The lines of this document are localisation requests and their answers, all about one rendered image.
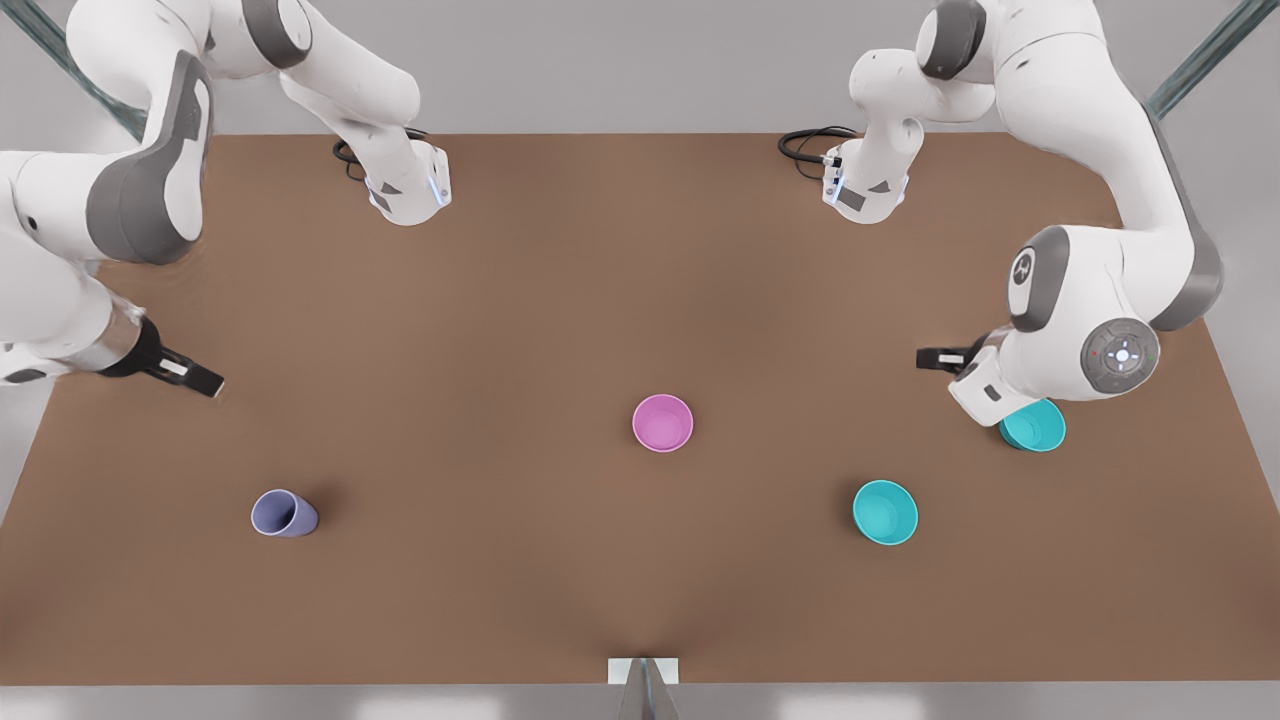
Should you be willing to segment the pink bowl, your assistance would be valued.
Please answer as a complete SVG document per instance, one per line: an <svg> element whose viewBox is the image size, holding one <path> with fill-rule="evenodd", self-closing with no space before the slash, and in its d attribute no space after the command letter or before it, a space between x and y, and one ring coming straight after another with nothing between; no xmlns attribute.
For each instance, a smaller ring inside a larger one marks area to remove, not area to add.
<svg viewBox="0 0 1280 720"><path fill-rule="evenodd" d="M634 410L631 427L635 438L653 452L672 452L685 446L694 428L690 406L673 395L653 395Z"/></svg>

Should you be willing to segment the silver frame post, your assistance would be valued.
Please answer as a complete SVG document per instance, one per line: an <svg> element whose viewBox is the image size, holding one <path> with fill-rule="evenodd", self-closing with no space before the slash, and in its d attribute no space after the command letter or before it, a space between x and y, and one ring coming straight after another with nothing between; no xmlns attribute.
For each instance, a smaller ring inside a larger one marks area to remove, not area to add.
<svg viewBox="0 0 1280 720"><path fill-rule="evenodd" d="M680 720L669 693L678 684L678 659L609 659L608 683L623 687L618 720Z"/></svg>
<svg viewBox="0 0 1280 720"><path fill-rule="evenodd" d="M1152 92L1146 109L1161 122L1279 8L1280 0L1240 0Z"/></svg>
<svg viewBox="0 0 1280 720"><path fill-rule="evenodd" d="M64 28L41 9L36 0L0 0L0 12L104 108L134 141L143 138L146 113L105 94L82 72L70 54Z"/></svg>

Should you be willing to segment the turquoise bowl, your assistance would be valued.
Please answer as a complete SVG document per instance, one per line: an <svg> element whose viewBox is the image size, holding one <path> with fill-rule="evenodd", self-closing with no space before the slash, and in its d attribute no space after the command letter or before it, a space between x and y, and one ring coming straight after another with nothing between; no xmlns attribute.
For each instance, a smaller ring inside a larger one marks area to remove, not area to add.
<svg viewBox="0 0 1280 720"><path fill-rule="evenodd" d="M897 546L911 539L919 524L919 507L902 486L876 479L861 486L851 502L858 530L882 546Z"/></svg>
<svg viewBox="0 0 1280 720"><path fill-rule="evenodd" d="M1042 454L1056 450L1065 441L1068 424L1050 398L1041 398L1002 419L997 428L1014 448Z"/></svg>

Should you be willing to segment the lavender cup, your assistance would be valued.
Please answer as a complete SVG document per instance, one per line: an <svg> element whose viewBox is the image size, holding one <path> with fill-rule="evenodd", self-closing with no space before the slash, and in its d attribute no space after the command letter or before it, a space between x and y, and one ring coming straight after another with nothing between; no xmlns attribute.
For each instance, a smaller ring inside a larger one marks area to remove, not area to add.
<svg viewBox="0 0 1280 720"><path fill-rule="evenodd" d="M317 528L317 511L305 498L288 489L270 489L251 510L253 529L268 537L301 537Z"/></svg>

